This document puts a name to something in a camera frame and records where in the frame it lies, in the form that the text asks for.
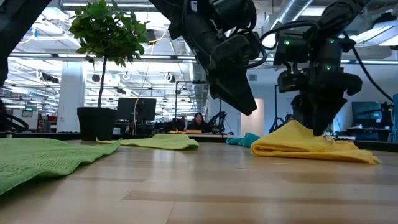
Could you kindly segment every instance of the black flower pot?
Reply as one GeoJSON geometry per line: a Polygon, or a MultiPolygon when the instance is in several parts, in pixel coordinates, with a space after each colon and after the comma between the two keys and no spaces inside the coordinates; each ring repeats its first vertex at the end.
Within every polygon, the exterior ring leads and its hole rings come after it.
{"type": "Polygon", "coordinates": [[[116,110],[108,108],[77,108],[81,140],[112,140],[116,113],[116,110]]]}

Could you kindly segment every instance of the wooden surface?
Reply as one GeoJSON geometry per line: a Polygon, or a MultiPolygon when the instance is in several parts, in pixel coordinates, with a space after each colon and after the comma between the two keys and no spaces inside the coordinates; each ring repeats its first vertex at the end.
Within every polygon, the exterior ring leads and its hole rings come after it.
{"type": "Polygon", "coordinates": [[[383,165],[120,147],[0,196],[0,223],[398,223],[398,154],[375,154],[383,165]]]}

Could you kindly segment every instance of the yellow cloth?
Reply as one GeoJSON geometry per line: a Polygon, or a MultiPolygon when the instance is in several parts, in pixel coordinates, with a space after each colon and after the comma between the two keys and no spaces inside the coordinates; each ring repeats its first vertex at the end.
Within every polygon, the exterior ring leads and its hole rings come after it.
{"type": "Polygon", "coordinates": [[[352,142],[333,139],[327,142],[324,136],[313,136],[312,130],[297,121],[255,141],[251,152],[255,156],[380,163],[371,152],[358,149],[352,142]]]}
{"type": "MultiPolygon", "coordinates": [[[[100,141],[103,144],[112,144],[115,141],[100,141]]],[[[155,134],[147,139],[125,139],[120,142],[122,146],[150,147],[155,149],[186,150],[196,149],[199,143],[190,139],[186,134],[155,134]]]]}

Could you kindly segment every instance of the lime green towel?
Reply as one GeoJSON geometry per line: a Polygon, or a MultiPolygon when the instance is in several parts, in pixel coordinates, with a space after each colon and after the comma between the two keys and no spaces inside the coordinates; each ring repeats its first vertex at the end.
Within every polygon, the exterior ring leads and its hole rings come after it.
{"type": "Polygon", "coordinates": [[[109,155],[119,145],[120,141],[82,146],[54,139],[0,139],[0,195],[34,177],[68,175],[79,164],[109,155]]]}
{"type": "MultiPolygon", "coordinates": [[[[99,141],[97,139],[97,142],[111,144],[114,141],[99,141]]],[[[196,149],[199,147],[199,143],[190,139],[186,134],[156,134],[147,139],[122,140],[121,145],[169,150],[196,149]]]]}

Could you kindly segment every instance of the teal cloth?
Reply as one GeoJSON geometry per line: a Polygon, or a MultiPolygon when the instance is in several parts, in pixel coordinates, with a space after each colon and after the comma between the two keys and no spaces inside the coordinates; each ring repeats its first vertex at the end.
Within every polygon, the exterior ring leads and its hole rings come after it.
{"type": "Polygon", "coordinates": [[[54,139],[0,138],[0,195],[34,177],[72,173],[80,164],[112,154],[120,145],[84,146],[54,139]]]}
{"type": "Polygon", "coordinates": [[[230,137],[226,140],[226,143],[230,145],[239,145],[246,148],[250,148],[251,144],[257,141],[259,138],[260,136],[255,135],[253,133],[246,133],[243,138],[230,137]]]}
{"type": "Polygon", "coordinates": [[[241,141],[242,138],[237,138],[237,137],[229,137],[228,139],[226,139],[226,143],[231,145],[239,145],[241,141]]]}

